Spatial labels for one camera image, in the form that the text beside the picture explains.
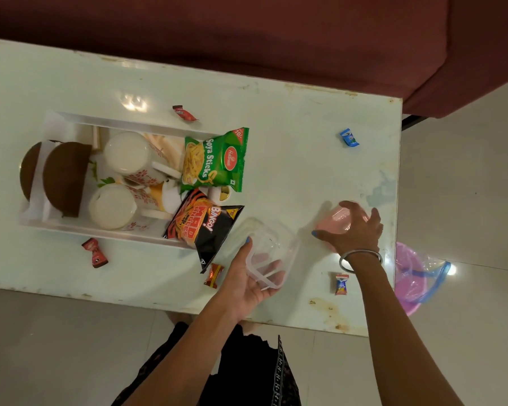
clear plastic bag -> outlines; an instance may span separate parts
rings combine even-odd
[[[395,295],[408,315],[427,302],[446,279],[451,263],[419,255],[397,242],[395,250]]]

red oval logo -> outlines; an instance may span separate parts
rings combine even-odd
[[[237,165],[237,150],[233,147],[229,147],[224,152],[224,166],[228,171],[231,171]]]

black snack bag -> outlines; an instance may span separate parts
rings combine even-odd
[[[244,205],[218,206],[199,189],[191,190],[163,237],[182,239],[196,248],[204,273],[243,210]]]

green snack bag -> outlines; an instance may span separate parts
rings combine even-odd
[[[241,192],[248,139],[249,129],[244,127],[203,142],[186,137],[181,192],[224,185]]]

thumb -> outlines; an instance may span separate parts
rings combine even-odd
[[[312,231],[312,236],[314,238],[320,239],[321,241],[329,242],[330,244],[333,244],[337,237],[336,234],[322,230]]]
[[[252,238],[247,237],[246,242],[241,248],[239,248],[239,252],[235,255],[233,262],[244,264],[246,261],[246,257],[249,255],[250,250],[252,249]]]

